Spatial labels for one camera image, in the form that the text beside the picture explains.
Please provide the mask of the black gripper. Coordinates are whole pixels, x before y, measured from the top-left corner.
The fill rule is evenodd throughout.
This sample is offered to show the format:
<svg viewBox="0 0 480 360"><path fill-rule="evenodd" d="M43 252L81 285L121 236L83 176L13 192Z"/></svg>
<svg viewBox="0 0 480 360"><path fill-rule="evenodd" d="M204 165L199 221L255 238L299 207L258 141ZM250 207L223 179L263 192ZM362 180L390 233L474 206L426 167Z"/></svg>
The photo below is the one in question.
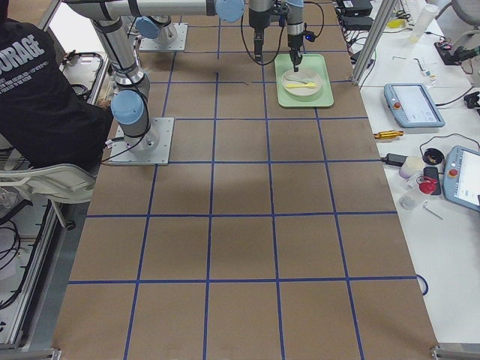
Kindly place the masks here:
<svg viewBox="0 0 480 360"><path fill-rule="evenodd" d="M299 65L302 62L301 47L303 45L304 37L305 24L303 22L287 25L289 56L290 61L292 62L292 69L295 72L299 71Z"/></svg>
<svg viewBox="0 0 480 360"><path fill-rule="evenodd" d="M256 62L263 62L264 31L271 25L272 21L280 19L281 12L279 10L267 10L263 12L249 10L248 16L249 25L254 31L253 53L255 55L255 60Z"/></svg>

